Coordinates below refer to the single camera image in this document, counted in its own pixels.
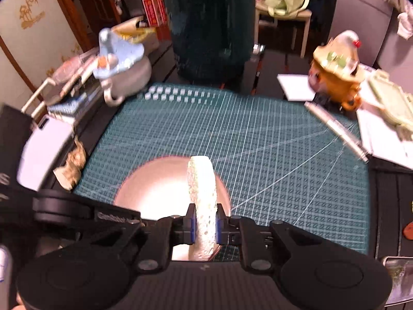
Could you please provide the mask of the person left hand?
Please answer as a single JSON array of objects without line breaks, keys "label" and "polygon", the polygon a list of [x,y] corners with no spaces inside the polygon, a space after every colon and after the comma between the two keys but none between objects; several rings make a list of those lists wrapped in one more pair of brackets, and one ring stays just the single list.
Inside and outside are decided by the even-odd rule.
[{"label": "person left hand", "polygon": [[16,287],[21,266],[18,246],[1,244],[1,309],[25,309]]}]

